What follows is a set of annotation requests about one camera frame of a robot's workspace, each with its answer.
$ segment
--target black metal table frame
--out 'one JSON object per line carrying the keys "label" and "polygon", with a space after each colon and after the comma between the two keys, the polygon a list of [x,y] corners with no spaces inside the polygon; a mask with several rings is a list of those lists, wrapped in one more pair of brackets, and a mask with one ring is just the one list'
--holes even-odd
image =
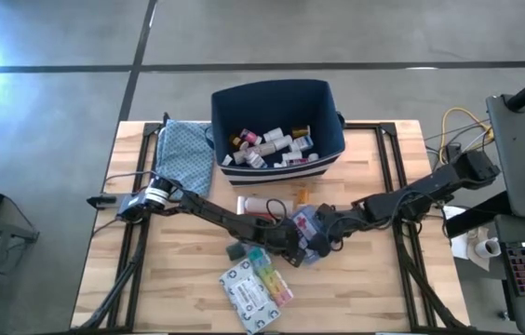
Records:
{"label": "black metal table frame", "polygon": [[[145,171],[145,165],[147,160],[147,152],[150,145],[151,139],[155,139],[155,154],[153,163],[151,165],[151,170],[155,169],[156,164],[156,148],[157,148],[157,135],[159,131],[163,130],[165,127],[165,124],[168,120],[167,114],[164,116],[164,122],[159,123],[145,123],[143,127],[142,132],[142,139],[141,139],[141,148],[139,152],[139,159],[137,163],[137,172]],[[393,179],[390,172],[389,167],[389,160],[387,156],[386,151],[386,145],[384,136],[388,136],[392,149],[393,149],[393,156],[394,156],[394,162],[395,167],[397,170],[397,178],[399,180],[399,187],[403,187],[407,185],[407,178],[405,174],[405,169],[403,167],[403,158],[401,156],[401,149],[399,147],[399,141],[397,136],[397,127],[395,123],[345,123],[345,129],[363,129],[363,130],[371,130],[376,135],[376,141],[378,146],[378,153],[379,158],[381,161],[381,168],[383,172],[383,179],[384,179],[384,188],[387,192],[394,191],[394,185],[393,185]],[[137,175],[134,179],[134,184],[132,187],[132,192],[136,192],[141,188],[142,183],[142,175]],[[150,226],[150,220],[145,220],[140,227],[140,239],[143,241],[146,241],[146,238],[149,234],[149,226]],[[411,251],[412,251],[412,257],[414,260],[414,263],[418,269],[418,271],[422,274],[424,278],[426,278],[426,270],[424,266],[424,258],[422,255],[422,249],[420,248],[420,239],[418,232],[416,230],[415,225],[408,225],[409,227],[409,236],[407,236],[410,240],[411,244]],[[127,263],[128,263],[128,256],[130,252],[131,247],[131,241],[132,241],[132,235],[134,231],[134,225],[126,225],[125,231],[124,231],[124,237],[122,240],[122,247],[120,249],[120,256],[118,259],[118,266],[116,271],[116,279],[121,275],[122,271],[125,269]],[[452,328],[438,328],[437,320],[434,314],[434,308],[427,300],[426,296],[422,292],[422,299],[423,299],[423,306],[424,311],[426,315],[426,323],[427,326],[420,326],[418,321],[418,314],[416,310],[415,301],[413,299],[413,289],[411,287],[411,279],[410,274],[405,269],[405,267],[401,264],[401,259],[403,255],[405,255],[408,251],[406,250],[405,244],[404,244],[404,234],[403,234],[403,228],[401,224],[394,224],[393,225],[393,237],[395,239],[395,246],[397,250],[397,260],[399,265],[399,272],[401,276],[401,283],[403,288],[403,296],[406,303],[406,310],[407,315],[410,323],[410,329],[411,331],[421,331],[423,334],[504,334],[504,333],[496,333],[496,332],[483,332],[483,331],[477,331],[473,329],[452,329]],[[142,274],[142,261],[143,257],[136,267],[133,275],[132,275],[132,282],[130,287],[130,293],[128,298],[128,308],[127,308],[127,315],[124,322],[124,326],[118,326],[118,312],[119,312],[119,298],[116,299],[114,302],[114,305],[109,311],[108,319],[106,323],[105,328],[71,328],[70,330],[63,332],[66,334],[128,334],[128,333],[134,333],[134,322],[135,322],[135,316],[136,316],[136,308],[139,298],[139,291],[140,291],[140,284],[141,284],[141,274]],[[210,332],[207,333],[189,333],[189,334],[211,334]],[[375,332],[359,332],[358,334],[375,334]]]}

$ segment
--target bin handle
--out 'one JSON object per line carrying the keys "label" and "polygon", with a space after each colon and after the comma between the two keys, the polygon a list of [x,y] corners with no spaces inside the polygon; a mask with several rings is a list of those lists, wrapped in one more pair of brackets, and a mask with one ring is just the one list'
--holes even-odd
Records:
{"label": "bin handle", "polygon": [[337,112],[337,117],[339,117],[339,122],[341,123],[341,129],[345,129],[345,118],[341,115],[341,112]]}

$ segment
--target gray floor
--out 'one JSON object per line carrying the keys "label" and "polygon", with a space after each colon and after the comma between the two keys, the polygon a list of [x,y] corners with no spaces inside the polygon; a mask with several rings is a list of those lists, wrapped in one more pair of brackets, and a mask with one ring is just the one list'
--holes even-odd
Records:
{"label": "gray floor", "polygon": [[[147,4],[0,0],[0,66],[130,65]],[[504,60],[525,61],[525,0],[159,0],[143,63]],[[327,80],[347,118],[419,119],[428,137],[452,106],[487,118],[485,98],[525,86],[525,68],[145,73],[129,119],[209,119],[212,92],[275,78]],[[68,328],[95,216],[85,198],[101,188],[127,83],[128,73],[0,74],[0,192],[41,231],[0,278],[0,333]],[[469,123],[454,114],[449,128]],[[472,325],[517,331],[496,317],[500,284],[458,269]]]}

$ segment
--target wooden tabletop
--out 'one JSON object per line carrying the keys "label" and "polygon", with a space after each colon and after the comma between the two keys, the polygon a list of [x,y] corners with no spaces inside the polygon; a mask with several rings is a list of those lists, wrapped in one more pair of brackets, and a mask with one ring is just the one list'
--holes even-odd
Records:
{"label": "wooden tabletop", "polygon": [[[429,174],[419,122],[391,122],[397,124],[408,182]],[[120,124],[108,175],[135,171],[143,124]],[[345,152],[323,176],[306,180],[234,188],[216,167],[209,200],[235,211],[239,195],[295,200],[298,190],[306,188],[310,192],[311,205],[328,203],[337,209],[346,209],[353,200],[384,192],[375,134],[369,130],[346,130],[345,143]],[[397,185],[388,139],[386,144],[391,175]],[[153,157],[153,148],[148,157]],[[105,185],[105,192],[128,193],[132,182],[132,177],[113,179]],[[96,228],[113,217],[113,210],[100,212]],[[441,224],[440,219],[425,220],[420,234],[428,280],[453,314],[468,324],[461,286]],[[72,326],[86,321],[112,287],[123,228],[122,223],[115,223],[92,239]],[[153,216],[135,331],[243,332],[218,282],[219,276],[233,266],[225,254],[225,247],[234,242],[222,228],[194,216]],[[282,307],[282,316],[267,327],[267,331],[409,330],[390,230],[353,234],[345,240],[341,252],[333,252],[313,266],[293,268],[278,257],[274,258],[274,266],[295,298]],[[419,290],[414,288],[421,324],[424,324]],[[122,297],[119,317],[122,322],[127,298],[127,294]]]}

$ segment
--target navy blue storage bin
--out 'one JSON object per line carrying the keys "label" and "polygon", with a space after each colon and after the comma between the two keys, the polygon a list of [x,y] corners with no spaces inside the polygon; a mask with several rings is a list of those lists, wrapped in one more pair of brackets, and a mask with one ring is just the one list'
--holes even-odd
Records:
{"label": "navy blue storage bin", "polygon": [[[233,185],[251,185],[272,181],[318,176],[323,174],[345,150],[343,118],[335,110],[329,83],[321,80],[272,80],[213,93],[212,125],[215,160]],[[314,148],[304,157],[317,153],[319,159],[294,167],[272,167],[281,162],[281,154],[289,149],[265,156],[269,168],[222,165],[227,154],[236,148],[229,142],[232,134],[246,128],[262,136],[281,127],[290,134],[292,127],[310,126]]]}

